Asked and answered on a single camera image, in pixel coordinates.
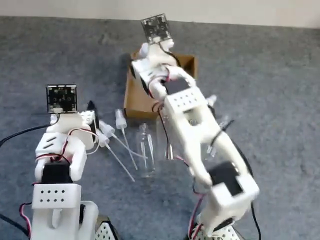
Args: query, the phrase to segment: transparent bottle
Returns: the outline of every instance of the transparent bottle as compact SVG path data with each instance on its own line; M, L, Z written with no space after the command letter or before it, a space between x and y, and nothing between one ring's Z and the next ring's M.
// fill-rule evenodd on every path
M154 158L154 144L148 125L143 123L139 126L136 134L137 153L144 156L137 158L137 167L142 178L150 178L155 175L156 164Z

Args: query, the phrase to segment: white wall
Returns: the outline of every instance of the white wall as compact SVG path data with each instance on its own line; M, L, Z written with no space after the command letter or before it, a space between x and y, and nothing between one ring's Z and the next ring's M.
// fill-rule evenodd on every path
M0 0L2 16L169 20L320 27L320 0Z

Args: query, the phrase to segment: circuit board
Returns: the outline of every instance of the circuit board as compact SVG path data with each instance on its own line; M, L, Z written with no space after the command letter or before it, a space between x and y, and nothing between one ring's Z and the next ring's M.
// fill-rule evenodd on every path
M46 101L49 114L77 113L77 86L74 84L47 85Z
M141 20L145 37L149 44L155 44L171 39L169 25L165 14L160 14Z

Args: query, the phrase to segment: cardboard box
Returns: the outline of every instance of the cardboard box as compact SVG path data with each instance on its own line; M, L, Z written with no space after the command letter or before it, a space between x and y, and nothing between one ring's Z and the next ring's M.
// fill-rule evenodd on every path
M132 59L136 58L137 53L131 55ZM183 69L194 79L198 76L198 61L193 55L175 54L180 60ZM152 106L156 101L149 97L139 82L136 82L128 70L126 77L126 88L124 96L124 113L128 118L138 119L155 119L156 112L152 112Z

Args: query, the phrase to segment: gray carpet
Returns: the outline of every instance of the gray carpet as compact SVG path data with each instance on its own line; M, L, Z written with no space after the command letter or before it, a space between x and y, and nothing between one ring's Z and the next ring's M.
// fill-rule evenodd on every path
M320 234L320 30L171 22L175 51L199 59L198 85L218 95L218 114L251 161L261 194L256 214L263 239L311 240ZM78 85L114 125L122 107L127 53L144 41L138 21L0 18L0 135L45 124L45 84ZM134 144L137 122L127 130ZM34 149L43 131L1 148L0 212L23 224L18 206L32 199ZM129 155L111 147L132 168ZM124 240L178 240L196 198L180 162L153 182L133 184L107 151L88 158L83 199L98 204ZM236 224L257 239L250 214ZM26 239L5 222L2 239Z

